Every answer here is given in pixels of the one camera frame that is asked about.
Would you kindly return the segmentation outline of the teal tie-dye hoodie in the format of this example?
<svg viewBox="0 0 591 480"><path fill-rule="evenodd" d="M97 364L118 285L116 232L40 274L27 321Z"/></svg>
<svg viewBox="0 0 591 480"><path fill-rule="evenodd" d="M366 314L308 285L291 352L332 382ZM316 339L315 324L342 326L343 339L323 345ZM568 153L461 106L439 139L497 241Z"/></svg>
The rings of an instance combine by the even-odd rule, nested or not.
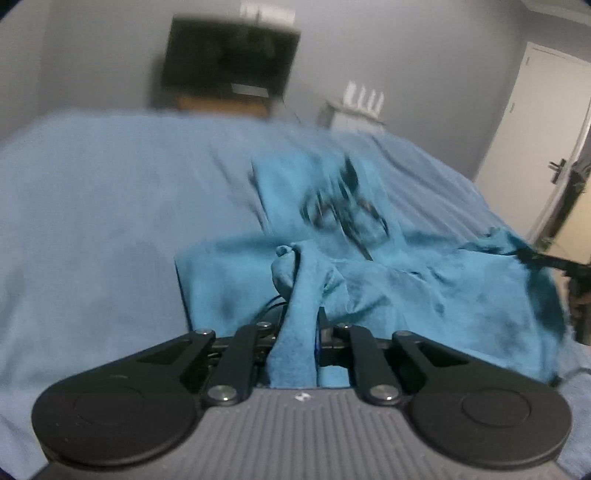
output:
<svg viewBox="0 0 591 480"><path fill-rule="evenodd" d="M582 365L552 275L506 229L460 245L405 228L374 166L291 150L252 163L262 233L202 243L175 260L191 324L231 335L283 300L266 360L273 388L336 386L322 373L320 321L408 330L533 379Z"/></svg>

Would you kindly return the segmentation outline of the white room door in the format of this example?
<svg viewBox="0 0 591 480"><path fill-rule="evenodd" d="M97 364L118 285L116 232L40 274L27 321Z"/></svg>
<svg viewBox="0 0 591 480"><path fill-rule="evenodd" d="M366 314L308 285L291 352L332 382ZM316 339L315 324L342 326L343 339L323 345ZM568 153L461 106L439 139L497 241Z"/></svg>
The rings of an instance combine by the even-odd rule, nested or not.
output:
<svg viewBox="0 0 591 480"><path fill-rule="evenodd" d="M590 63L529 43L475 183L489 208L533 240L590 127Z"/></svg>

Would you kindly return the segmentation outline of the light blue bed blanket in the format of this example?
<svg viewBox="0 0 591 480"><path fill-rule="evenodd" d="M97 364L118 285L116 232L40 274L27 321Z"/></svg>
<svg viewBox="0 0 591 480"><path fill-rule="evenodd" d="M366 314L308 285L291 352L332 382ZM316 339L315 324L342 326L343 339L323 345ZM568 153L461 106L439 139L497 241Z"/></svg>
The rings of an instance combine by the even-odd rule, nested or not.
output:
<svg viewBox="0 0 591 480"><path fill-rule="evenodd" d="M349 367L318 366L339 385L273 388L256 323L283 321L283 300L231 335L191 324L176 258L262 233L252 163L291 150L368 160L405 228L518 236L471 181L389 134L49 116L1 148L2 477L588 478L590 352L575 341L582 365L542 382L349 325Z"/></svg>

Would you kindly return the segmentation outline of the white small shelf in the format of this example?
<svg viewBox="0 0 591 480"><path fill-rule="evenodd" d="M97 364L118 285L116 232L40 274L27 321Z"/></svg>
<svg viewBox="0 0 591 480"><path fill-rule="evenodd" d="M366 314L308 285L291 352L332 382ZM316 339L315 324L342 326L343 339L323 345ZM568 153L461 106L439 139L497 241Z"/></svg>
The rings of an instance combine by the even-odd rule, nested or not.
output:
<svg viewBox="0 0 591 480"><path fill-rule="evenodd" d="M384 133L384 122L339 103L327 102L318 115L318 125L334 131Z"/></svg>

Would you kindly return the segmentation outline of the wooden tv stand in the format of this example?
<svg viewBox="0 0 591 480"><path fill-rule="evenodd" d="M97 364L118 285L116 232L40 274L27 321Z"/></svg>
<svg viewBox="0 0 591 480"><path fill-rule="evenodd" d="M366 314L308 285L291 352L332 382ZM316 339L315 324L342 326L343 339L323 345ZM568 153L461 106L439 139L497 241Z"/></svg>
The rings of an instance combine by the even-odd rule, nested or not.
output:
<svg viewBox="0 0 591 480"><path fill-rule="evenodd" d="M249 116L265 119L270 116L266 103L252 99L219 99L180 95L176 98L180 111L226 116Z"/></svg>

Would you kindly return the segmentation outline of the white wifi router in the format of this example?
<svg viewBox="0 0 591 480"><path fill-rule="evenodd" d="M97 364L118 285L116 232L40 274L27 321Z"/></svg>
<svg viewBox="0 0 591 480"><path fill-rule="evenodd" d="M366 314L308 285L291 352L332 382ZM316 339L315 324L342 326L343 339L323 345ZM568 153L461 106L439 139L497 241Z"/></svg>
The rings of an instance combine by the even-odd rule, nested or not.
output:
<svg viewBox="0 0 591 480"><path fill-rule="evenodd" d="M379 116L385 104L384 92L368 89L365 85L358 85L354 81L346 84L342 95L342 104L346 107Z"/></svg>

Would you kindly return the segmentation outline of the black flat screen television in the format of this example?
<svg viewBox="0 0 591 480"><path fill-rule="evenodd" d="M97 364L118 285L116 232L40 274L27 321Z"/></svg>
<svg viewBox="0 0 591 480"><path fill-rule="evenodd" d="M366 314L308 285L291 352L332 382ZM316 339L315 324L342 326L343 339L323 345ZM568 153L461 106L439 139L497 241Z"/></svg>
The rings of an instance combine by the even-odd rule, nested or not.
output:
<svg viewBox="0 0 591 480"><path fill-rule="evenodd" d="M250 20L175 16L161 71L166 90L281 98L301 32Z"/></svg>

